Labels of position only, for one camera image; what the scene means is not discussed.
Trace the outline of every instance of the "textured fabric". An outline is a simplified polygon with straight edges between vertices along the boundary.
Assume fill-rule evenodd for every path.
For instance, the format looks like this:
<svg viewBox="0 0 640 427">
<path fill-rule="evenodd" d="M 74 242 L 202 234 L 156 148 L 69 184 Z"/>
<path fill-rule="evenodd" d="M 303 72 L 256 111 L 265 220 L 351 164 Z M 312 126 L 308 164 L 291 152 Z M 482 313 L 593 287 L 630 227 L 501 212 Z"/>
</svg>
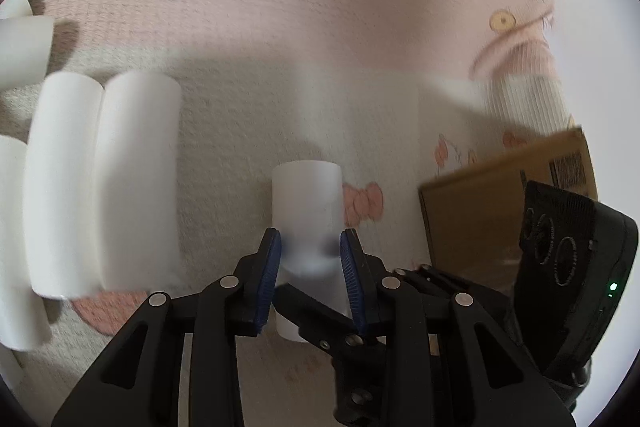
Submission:
<svg viewBox="0 0 640 427">
<path fill-rule="evenodd" d="M 180 82 L 184 272 L 172 295 L 255 251 L 279 163 L 340 164 L 346 222 L 366 251 L 415 267 L 428 260 L 419 184 L 569 120 L 543 37 L 552 0 L 31 2 L 58 18 L 51 70 L 104 81 L 151 69 Z M 0 94 L 1 133 L 26 139 L 38 89 Z M 43 424 L 107 341 L 68 303 L 53 330 L 20 355 L 18 397 Z M 334 425 L 328 357 L 271 323 L 239 341 L 238 359 L 248 426 Z"/>
</svg>

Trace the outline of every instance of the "cardboard box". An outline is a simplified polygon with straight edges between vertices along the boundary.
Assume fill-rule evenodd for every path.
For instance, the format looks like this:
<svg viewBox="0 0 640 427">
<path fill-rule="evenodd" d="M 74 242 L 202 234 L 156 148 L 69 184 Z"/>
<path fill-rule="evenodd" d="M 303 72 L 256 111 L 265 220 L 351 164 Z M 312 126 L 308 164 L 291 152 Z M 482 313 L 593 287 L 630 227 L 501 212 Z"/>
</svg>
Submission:
<svg viewBox="0 0 640 427">
<path fill-rule="evenodd" d="M 423 185 L 420 201 L 433 266 L 508 292 L 520 261 L 528 180 L 597 199 L 582 130 L 541 138 Z"/>
</svg>

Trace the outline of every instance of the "metal screw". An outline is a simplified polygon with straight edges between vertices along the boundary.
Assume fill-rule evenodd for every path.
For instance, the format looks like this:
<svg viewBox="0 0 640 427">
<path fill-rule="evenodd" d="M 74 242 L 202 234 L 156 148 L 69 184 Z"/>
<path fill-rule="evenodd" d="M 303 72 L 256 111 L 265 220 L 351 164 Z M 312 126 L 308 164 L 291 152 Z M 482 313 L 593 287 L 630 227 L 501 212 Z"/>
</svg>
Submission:
<svg viewBox="0 0 640 427">
<path fill-rule="evenodd" d="M 474 303 L 474 298 L 468 293 L 459 293 L 456 295 L 456 302 L 460 306 L 471 306 Z"/>
<path fill-rule="evenodd" d="M 382 280 L 382 285 L 388 290 L 395 290 L 400 287 L 400 280 L 396 277 L 385 277 Z"/>
<path fill-rule="evenodd" d="M 152 306 L 162 306 L 166 302 L 166 295 L 164 293 L 154 293 L 149 297 L 149 304 Z"/>
<path fill-rule="evenodd" d="M 364 344 L 362 337 L 359 335 L 348 335 L 344 338 L 344 341 L 349 344 L 351 347 L 357 347 Z"/>
<path fill-rule="evenodd" d="M 373 400 L 373 396 L 366 389 L 354 389 L 351 393 L 351 401 L 356 405 L 364 405 Z"/>
<path fill-rule="evenodd" d="M 220 286 L 223 288 L 235 288 L 238 286 L 238 277 L 235 275 L 225 275 L 222 279 L 220 279 Z"/>
</svg>

